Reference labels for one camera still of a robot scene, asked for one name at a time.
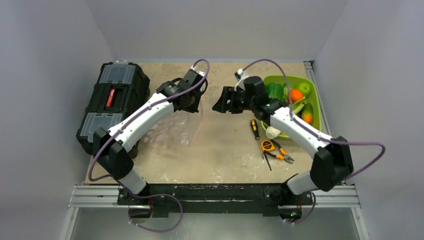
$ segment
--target clear plastic bag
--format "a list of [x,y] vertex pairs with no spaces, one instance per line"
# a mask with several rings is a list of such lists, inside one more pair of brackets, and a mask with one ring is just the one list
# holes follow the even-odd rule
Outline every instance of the clear plastic bag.
[[164,143],[190,146],[203,119],[203,105],[200,101],[199,112],[176,111],[155,124],[142,138],[145,144]]

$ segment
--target black toolbox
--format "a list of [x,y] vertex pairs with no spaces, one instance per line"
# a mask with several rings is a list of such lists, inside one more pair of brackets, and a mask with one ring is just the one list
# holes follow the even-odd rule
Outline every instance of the black toolbox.
[[[104,63],[85,109],[76,139],[89,155],[93,154],[93,133],[122,122],[148,101],[150,79],[132,62]],[[137,155],[137,145],[130,156]]]

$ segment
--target white enclosure panel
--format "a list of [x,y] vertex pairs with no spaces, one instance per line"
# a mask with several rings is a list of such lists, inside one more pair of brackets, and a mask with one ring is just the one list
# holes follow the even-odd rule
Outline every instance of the white enclosure panel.
[[[334,135],[382,141],[354,178],[371,239],[423,239],[424,1],[351,0],[313,67]],[[356,169],[377,147],[352,147]]]
[[57,239],[89,156],[75,134],[112,54],[84,0],[0,3],[0,239]]
[[86,0],[117,59],[313,60],[348,0]]

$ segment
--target yellow tape measure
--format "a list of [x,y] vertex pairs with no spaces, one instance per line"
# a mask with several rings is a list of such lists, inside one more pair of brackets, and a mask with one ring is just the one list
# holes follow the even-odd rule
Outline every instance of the yellow tape measure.
[[274,144],[270,140],[263,140],[260,144],[260,149],[263,151],[272,152],[276,149]]

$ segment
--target green apple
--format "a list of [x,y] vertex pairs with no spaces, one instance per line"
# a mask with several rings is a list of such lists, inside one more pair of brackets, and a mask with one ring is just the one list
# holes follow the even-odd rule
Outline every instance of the green apple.
[[304,81],[299,82],[294,88],[299,90],[305,97],[309,96],[312,91],[311,85]]

